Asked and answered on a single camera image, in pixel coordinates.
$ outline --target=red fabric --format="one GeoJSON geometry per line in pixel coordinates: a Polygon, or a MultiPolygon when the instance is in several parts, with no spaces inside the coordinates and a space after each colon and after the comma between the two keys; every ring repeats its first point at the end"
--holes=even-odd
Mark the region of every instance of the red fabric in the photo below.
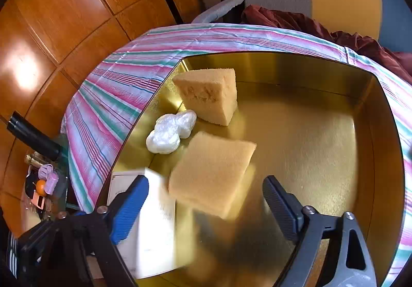
{"type": "Polygon", "coordinates": [[[380,46],[371,37],[362,37],[358,33],[351,35],[343,31],[330,33],[322,24],[304,14],[268,10],[254,4],[246,7],[243,11],[242,21],[247,24],[302,31],[338,45],[349,47],[357,54],[376,61],[412,85],[412,53],[392,52],[380,46]]]}

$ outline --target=yellow sponge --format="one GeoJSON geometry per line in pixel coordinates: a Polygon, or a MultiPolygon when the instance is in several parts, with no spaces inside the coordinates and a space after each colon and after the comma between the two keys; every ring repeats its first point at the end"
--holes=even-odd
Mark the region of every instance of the yellow sponge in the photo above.
{"type": "Polygon", "coordinates": [[[170,195],[226,218],[255,149],[255,143],[197,133],[170,174],[170,195]]]}
{"type": "Polygon", "coordinates": [[[178,74],[173,82],[186,109],[205,121],[229,125],[237,107],[234,69],[191,70],[178,74]]]}

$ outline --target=metal screw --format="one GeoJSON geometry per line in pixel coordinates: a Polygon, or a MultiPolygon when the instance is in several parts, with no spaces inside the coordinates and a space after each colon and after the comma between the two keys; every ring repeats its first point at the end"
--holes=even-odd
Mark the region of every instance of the metal screw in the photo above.
{"type": "Polygon", "coordinates": [[[105,214],[105,213],[107,213],[107,211],[108,211],[107,206],[100,206],[100,207],[97,208],[97,213],[98,214],[105,214]]]}
{"type": "Polygon", "coordinates": [[[355,215],[353,215],[351,212],[345,212],[343,214],[347,219],[354,219],[355,215]]]}
{"type": "Polygon", "coordinates": [[[305,215],[313,215],[313,214],[317,213],[316,209],[313,208],[312,206],[304,206],[303,209],[302,209],[302,212],[305,215]]]}
{"type": "Polygon", "coordinates": [[[58,219],[64,219],[64,218],[66,218],[67,217],[67,212],[59,212],[58,214],[57,214],[57,218],[58,219]]]}

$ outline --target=striped tablecloth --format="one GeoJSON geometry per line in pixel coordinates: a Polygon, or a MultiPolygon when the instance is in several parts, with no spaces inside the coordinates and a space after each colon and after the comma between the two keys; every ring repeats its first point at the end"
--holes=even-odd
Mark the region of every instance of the striped tablecloth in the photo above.
{"type": "Polygon", "coordinates": [[[70,177],[81,208],[91,212],[115,158],[145,105],[180,59],[229,51],[281,51],[336,60],[373,72],[395,117],[405,165],[405,225],[387,287],[412,252],[412,86],[376,64],[298,31],[236,24],[188,24],[151,30],[103,60],[69,103],[70,177]]]}

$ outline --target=white chair armrest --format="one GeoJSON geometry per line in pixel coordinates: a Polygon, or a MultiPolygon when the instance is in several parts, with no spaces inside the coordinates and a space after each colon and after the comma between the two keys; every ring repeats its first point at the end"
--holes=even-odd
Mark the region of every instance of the white chair armrest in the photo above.
{"type": "Polygon", "coordinates": [[[244,0],[223,0],[197,16],[192,23],[210,23],[226,15],[230,10],[244,0]]]}

